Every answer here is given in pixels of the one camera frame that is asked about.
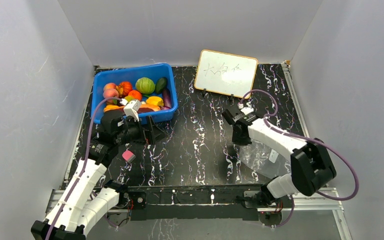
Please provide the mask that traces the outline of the yellow bell pepper toy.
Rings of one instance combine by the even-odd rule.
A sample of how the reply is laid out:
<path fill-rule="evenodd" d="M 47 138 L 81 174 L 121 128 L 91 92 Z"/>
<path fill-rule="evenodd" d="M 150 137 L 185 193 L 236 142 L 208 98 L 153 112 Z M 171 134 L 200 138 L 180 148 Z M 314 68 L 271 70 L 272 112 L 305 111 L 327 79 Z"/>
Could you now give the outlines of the yellow bell pepper toy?
<path fill-rule="evenodd" d="M 164 100 L 159 96 L 150 96 L 146 99 L 146 104 L 163 107 L 164 106 Z"/>

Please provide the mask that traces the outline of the clear zip top bag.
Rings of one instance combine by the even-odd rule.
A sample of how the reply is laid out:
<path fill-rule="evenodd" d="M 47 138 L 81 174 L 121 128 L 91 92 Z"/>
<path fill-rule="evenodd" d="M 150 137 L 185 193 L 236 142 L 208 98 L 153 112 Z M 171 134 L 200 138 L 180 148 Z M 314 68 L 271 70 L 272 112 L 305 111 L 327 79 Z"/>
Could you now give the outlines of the clear zip top bag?
<path fill-rule="evenodd" d="M 239 147 L 239 160 L 247 167 L 269 179 L 291 172 L 290 160 L 260 142 Z"/>

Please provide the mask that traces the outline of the green round melon toy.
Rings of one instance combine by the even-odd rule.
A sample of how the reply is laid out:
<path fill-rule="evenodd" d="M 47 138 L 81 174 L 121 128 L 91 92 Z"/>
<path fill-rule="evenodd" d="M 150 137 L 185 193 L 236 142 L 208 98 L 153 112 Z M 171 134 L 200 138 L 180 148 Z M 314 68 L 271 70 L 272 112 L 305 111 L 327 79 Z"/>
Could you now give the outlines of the green round melon toy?
<path fill-rule="evenodd" d="M 141 77 L 136 81 L 135 87 L 141 94 L 150 95 L 155 91 L 156 84 L 148 77 Z"/>

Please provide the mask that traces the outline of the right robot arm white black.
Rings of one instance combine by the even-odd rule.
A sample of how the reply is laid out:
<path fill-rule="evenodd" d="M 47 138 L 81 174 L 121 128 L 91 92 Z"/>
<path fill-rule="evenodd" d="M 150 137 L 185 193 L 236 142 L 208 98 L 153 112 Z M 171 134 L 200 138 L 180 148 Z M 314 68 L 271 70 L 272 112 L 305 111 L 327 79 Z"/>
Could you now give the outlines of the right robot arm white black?
<path fill-rule="evenodd" d="M 327 149 L 318 142 L 288 136 L 288 132 L 265 124 L 253 109 L 226 109 L 222 116 L 232 127 L 232 143 L 239 147 L 239 160 L 270 181 L 255 193 L 237 199 L 246 208 L 275 207 L 293 194 L 312 196 L 337 175 Z"/>

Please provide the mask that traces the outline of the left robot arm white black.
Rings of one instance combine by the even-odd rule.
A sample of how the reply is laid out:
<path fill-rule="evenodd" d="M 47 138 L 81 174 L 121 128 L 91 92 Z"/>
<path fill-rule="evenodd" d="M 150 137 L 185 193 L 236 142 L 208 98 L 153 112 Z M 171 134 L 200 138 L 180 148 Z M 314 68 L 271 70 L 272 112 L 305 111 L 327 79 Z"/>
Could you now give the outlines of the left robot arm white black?
<path fill-rule="evenodd" d="M 119 147 L 129 143 L 154 145 L 165 138 L 165 132 L 152 116 L 136 120 L 120 110 L 103 114 L 95 134 L 88 136 L 85 158 L 64 193 L 44 220 L 31 227 L 36 240 L 84 240 L 92 227 L 114 208 L 128 208 L 134 204 L 128 186 L 110 180 L 92 196 L 93 190 L 119 154 Z"/>

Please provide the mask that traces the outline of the hot dog bun toy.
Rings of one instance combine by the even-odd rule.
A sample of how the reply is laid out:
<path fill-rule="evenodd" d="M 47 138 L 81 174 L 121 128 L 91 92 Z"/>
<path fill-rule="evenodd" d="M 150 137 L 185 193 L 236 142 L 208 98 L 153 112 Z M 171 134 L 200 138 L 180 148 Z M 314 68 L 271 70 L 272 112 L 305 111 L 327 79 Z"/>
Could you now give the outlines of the hot dog bun toy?
<path fill-rule="evenodd" d="M 118 105 L 107 105 L 104 109 L 103 112 L 108 112 L 112 110 L 118 110 L 124 112 L 124 106 L 118 106 Z M 151 104 L 142 104 L 140 108 L 137 110 L 139 114 L 142 113 L 149 113 L 149 112 L 158 112 L 160 111 L 161 108 L 156 105 L 151 105 Z"/>

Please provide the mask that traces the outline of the purple eggplant toy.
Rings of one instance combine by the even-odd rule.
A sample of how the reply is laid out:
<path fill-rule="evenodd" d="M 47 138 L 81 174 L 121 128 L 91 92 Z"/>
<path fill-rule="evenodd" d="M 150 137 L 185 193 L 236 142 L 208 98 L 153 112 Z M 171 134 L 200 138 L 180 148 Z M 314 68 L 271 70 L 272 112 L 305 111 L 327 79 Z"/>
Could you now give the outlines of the purple eggplant toy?
<path fill-rule="evenodd" d="M 163 99 L 163 106 L 165 108 L 171 109 L 172 106 L 172 98 L 171 98 L 171 92 L 168 88 L 164 88 L 162 90 L 162 99 Z"/>

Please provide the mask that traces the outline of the pink white cube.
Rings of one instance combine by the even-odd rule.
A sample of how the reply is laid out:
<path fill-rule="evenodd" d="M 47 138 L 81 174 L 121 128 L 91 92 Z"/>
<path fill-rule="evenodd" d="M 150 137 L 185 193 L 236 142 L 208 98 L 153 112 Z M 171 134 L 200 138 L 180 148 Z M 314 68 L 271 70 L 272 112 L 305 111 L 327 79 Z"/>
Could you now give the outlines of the pink white cube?
<path fill-rule="evenodd" d="M 124 161 L 129 164 L 136 158 L 136 155 L 130 150 L 124 151 L 121 156 L 124 159 Z"/>

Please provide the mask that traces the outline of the orange tangerine toy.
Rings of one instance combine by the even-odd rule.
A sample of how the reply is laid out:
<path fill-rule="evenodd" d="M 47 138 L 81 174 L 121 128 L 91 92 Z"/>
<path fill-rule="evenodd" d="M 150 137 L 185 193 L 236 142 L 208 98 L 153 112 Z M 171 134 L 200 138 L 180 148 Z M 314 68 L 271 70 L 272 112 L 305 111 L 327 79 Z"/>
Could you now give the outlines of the orange tangerine toy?
<path fill-rule="evenodd" d="M 128 93 L 128 96 L 131 96 L 134 99 L 137 99 L 139 101 L 142 101 L 142 94 L 138 90 L 132 90 Z"/>

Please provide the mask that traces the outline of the dark green avocado toy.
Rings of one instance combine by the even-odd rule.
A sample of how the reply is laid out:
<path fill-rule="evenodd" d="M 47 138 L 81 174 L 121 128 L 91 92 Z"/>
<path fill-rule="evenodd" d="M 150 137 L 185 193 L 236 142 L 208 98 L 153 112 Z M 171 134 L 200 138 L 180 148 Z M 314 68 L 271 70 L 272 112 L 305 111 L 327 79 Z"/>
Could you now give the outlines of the dark green avocado toy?
<path fill-rule="evenodd" d="M 167 85 L 168 85 L 168 79 L 166 77 L 159 78 L 155 83 L 154 93 L 157 95 L 161 94 L 163 90 L 167 87 Z"/>

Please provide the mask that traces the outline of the orange pumpkin toy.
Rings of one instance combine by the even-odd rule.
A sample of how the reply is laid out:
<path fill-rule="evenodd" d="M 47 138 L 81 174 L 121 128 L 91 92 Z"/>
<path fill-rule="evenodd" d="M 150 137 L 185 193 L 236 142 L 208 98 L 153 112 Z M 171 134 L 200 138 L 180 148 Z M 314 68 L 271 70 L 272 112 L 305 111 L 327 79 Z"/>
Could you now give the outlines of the orange pumpkin toy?
<path fill-rule="evenodd" d="M 126 97 L 133 90 L 133 86 L 129 81 L 123 81 L 115 86 L 120 98 Z"/>

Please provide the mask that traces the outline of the pink peach toy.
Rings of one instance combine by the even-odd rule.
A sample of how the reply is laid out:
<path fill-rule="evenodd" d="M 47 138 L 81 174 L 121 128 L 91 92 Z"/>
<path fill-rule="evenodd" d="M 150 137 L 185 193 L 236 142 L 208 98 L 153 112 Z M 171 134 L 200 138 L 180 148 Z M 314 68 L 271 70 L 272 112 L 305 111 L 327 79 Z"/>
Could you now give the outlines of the pink peach toy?
<path fill-rule="evenodd" d="M 113 82 L 110 82 L 110 83 L 107 83 L 104 87 L 103 87 L 103 91 L 107 91 L 109 89 L 115 89 L 116 88 L 116 84 L 113 83 Z"/>
<path fill-rule="evenodd" d="M 115 88 L 108 88 L 103 92 L 104 99 L 107 99 L 107 103 L 110 105 L 116 105 L 117 100 L 115 98 L 119 97 L 119 92 Z"/>

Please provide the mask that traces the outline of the blue plastic bin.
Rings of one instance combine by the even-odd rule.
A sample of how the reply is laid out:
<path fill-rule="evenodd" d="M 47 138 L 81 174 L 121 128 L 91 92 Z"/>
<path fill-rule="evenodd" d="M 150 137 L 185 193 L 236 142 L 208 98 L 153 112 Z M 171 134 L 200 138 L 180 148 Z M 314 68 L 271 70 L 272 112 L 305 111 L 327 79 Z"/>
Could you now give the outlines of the blue plastic bin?
<path fill-rule="evenodd" d="M 101 118 L 104 115 L 104 107 L 106 104 L 102 104 L 100 108 L 97 108 L 97 105 L 102 100 L 104 100 L 103 92 L 104 86 L 106 84 L 120 84 L 121 82 L 127 81 L 134 86 L 136 81 L 142 77 L 147 77 L 154 82 L 162 77 L 167 78 L 167 88 L 169 90 L 171 100 L 171 108 L 168 110 L 139 113 L 138 117 L 142 123 L 147 123 L 147 116 L 152 116 L 152 119 L 155 123 L 166 122 L 173 119 L 174 114 L 179 106 L 173 70 L 172 67 L 167 63 L 158 63 L 139 67 L 107 70 L 97 73 L 94 76 L 92 88 L 91 113 L 95 114 L 93 122 L 95 124 L 100 124 Z"/>

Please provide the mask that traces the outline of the white dry-erase board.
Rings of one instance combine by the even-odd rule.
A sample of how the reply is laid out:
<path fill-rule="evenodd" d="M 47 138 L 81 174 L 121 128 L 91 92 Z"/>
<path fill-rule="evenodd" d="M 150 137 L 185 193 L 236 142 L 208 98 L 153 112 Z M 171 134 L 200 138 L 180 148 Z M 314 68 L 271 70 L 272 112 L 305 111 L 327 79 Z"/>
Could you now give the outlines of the white dry-erase board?
<path fill-rule="evenodd" d="M 204 49 L 200 53 L 194 87 L 197 90 L 248 99 L 258 63 L 254 57 Z"/>

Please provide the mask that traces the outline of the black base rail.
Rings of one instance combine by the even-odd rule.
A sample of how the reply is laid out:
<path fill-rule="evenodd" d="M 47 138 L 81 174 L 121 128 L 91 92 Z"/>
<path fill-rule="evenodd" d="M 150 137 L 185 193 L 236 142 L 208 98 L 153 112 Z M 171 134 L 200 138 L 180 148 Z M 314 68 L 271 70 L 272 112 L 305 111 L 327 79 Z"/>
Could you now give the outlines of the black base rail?
<path fill-rule="evenodd" d="M 127 221 L 158 219 L 242 219 L 275 226 L 290 212 L 333 211 L 338 218 L 344 210 L 341 201 L 318 193 L 284 196 L 273 203 L 263 203 L 258 195 L 257 184 L 130 186 L 122 194 L 121 206 L 105 209 L 95 219 L 107 218 L 114 227 Z"/>

